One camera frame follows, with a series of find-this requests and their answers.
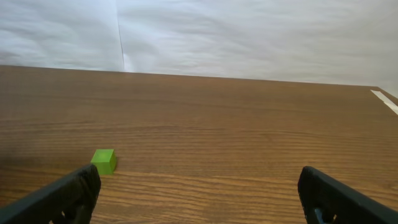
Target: wooden table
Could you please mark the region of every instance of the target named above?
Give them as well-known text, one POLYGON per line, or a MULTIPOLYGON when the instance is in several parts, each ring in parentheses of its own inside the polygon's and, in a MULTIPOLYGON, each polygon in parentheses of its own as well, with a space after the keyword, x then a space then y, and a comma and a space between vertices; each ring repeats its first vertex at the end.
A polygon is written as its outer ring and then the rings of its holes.
POLYGON ((92 223, 305 223, 305 165, 398 210, 398 116, 370 90, 3 66, 0 205, 115 149, 92 223))

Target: black object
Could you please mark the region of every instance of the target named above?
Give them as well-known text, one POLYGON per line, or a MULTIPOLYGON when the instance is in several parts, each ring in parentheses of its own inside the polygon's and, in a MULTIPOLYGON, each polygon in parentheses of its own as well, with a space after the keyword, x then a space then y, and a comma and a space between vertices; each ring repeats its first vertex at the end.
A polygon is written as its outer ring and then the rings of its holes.
POLYGON ((313 167, 304 167, 298 194, 308 224, 397 224, 398 212, 313 167))
POLYGON ((0 209, 0 224, 89 224, 101 180, 87 165, 0 209))

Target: green block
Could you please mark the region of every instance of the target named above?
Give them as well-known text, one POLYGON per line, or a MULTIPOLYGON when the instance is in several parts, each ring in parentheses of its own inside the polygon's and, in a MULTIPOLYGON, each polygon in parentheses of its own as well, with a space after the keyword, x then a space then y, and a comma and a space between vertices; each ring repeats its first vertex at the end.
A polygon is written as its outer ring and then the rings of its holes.
POLYGON ((97 167, 99 175, 112 175, 116 167, 116 156, 113 149, 97 149, 91 160, 97 167))

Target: white paper sheet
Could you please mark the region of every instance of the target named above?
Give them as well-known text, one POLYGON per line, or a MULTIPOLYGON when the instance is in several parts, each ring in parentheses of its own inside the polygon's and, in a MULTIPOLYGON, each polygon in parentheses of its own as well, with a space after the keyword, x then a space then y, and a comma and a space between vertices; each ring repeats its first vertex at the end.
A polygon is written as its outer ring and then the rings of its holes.
POLYGON ((125 69, 379 86, 398 96, 398 1, 117 0, 125 69))
POLYGON ((0 64, 123 70, 114 0, 1 0, 0 64))

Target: cube front face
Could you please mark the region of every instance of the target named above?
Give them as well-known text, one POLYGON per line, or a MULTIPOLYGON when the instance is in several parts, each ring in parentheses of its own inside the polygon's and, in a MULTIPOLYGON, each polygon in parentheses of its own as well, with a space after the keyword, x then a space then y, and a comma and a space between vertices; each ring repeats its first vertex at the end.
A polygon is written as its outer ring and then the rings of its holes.
POLYGON ((116 167, 116 156, 113 149, 97 149, 91 160, 97 167, 99 175, 112 175, 116 167))

